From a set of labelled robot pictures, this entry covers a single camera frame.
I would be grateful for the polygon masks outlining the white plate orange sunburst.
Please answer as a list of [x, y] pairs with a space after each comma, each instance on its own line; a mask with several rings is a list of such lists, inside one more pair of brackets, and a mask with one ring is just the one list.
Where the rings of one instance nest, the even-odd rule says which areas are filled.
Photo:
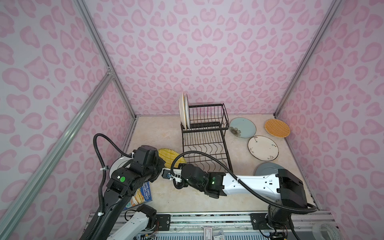
[[184, 94], [184, 104], [185, 104], [185, 114], [186, 114], [186, 125], [187, 125], [187, 129], [190, 129], [191, 121], [190, 121], [189, 99], [187, 94]]

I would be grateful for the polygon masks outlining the green woven bamboo tray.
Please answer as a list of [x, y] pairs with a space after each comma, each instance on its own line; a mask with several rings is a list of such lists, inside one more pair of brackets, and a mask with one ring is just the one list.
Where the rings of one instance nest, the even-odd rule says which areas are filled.
[[[165, 161], [164, 168], [166, 169], [171, 168], [171, 165], [174, 159], [179, 155], [179, 153], [177, 153], [176, 151], [171, 149], [166, 149], [166, 148], [159, 149], [158, 152], [159, 152], [159, 156]], [[186, 164], [186, 163], [187, 163], [186, 160], [183, 157], [181, 157], [175, 163], [174, 168], [177, 169], [179, 167], [179, 164]]]

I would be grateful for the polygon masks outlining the star plate yellow rim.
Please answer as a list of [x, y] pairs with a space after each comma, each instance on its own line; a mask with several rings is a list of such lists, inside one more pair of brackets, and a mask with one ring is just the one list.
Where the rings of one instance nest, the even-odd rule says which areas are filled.
[[187, 122], [186, 122], [186, 113], [185, 113], [185, 107], [184, 107], [184, 93], [181, 94], [181, 97], [179, 98], [179, 111], [180, 111], [180, 119], [181, 123], [184, 127], [184, 129], [187, 129]]

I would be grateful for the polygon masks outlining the grey blue plate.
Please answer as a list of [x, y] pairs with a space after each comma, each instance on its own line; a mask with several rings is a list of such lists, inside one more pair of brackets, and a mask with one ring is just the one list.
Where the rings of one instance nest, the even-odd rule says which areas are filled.
[[272, 174], [278, 174], [280, 169], [285, 169], [281, 165], [264, 162], [258, 165], [254, 171], [254, 176], [267, 176]]

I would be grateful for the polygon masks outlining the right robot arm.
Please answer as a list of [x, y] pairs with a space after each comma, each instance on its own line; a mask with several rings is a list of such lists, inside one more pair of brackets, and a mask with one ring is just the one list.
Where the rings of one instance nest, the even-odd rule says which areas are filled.
[[264, 176], [235, 176], [180, 164], [171, 177], [175, 188], [192, 187], [214, 199], [246, 193], [253, 195], [269, 205], [264, 219], [256, 221], [269, 229], [283, 227], [292, 214], [305, 215], [312, 209], [303, 182], [286, 169]]

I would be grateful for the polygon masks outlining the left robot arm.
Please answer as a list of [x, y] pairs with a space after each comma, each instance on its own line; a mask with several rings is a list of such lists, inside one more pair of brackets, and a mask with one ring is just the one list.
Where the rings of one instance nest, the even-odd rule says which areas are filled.
[[158, 150], [151, 146], [140, 146], [133, 161], [112, 173], [107, 189], [102, 192], [98, 213], [81, 236], [82, 240], [105, 240], [113, 229], [119, 215], [136, 191], [146, 182], [154, 182], [165, 166]]

